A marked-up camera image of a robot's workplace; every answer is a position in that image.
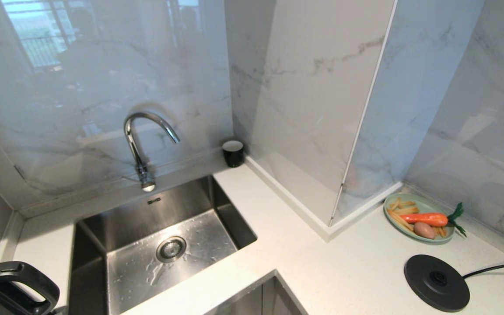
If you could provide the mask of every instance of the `chrome faucet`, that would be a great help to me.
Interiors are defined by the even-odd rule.
[[[147,164],[143,162],[140,156],[140,152],[137,149],[137,143],[132,135],[132,121],[136,118],[146,118],[156,122],[159,126],[161,126],[164,131],[170,136],[170,139],[174,144],[180,142],[180,138],[176,135],[176,132],[170,127],[170,124],[166,122],[166,120],[162,119],[159,115],[148,113],[148,112],[136,112],[130,114],[128,118],[126,118],[126,122],[124,122],[124,133],[126,134],[126,138],[128,139],[129,148],[132,150],[133,158],[136,160],[136,171],[137,175],[140,178],[141,189],[146,192],[153,191],[154,189],[154,178],[153,174],[147,169]]]

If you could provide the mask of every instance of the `power cord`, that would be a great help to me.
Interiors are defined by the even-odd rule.
[[[478,270],[478,271],[474,271],[473,273],[468,273],[467,275],[463,276],[462,278],[466,279],[467,277],[472,277],[474,275],[477,275],[478,273],[484,273],[486,271],[492,271],[492,270],[501,269],[501,268],[504,268],[504,265],[498,265],[498,266],[489,267],[489,268],[481,269],[481,270]]]

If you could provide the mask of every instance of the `kettle handle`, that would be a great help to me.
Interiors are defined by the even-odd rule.
[[[34,315],[46,315],[56,307],[60,298],[60,289],[46,275],[28,263],[9,261],[0,263],[0,283],[14,281],[27,285],[38,292],[46,301],[32,301],[29,309]]]

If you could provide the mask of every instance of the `black cup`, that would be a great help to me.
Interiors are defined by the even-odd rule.
[[[236,140],[227,141],[223,143],[223,155],[229,167],[240,167],[244,163],[244,145]]]

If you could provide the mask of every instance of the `stainless steel sink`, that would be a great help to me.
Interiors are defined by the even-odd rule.
[[[69,314],[120,314],[254,241],[211,176],[84,219]]]

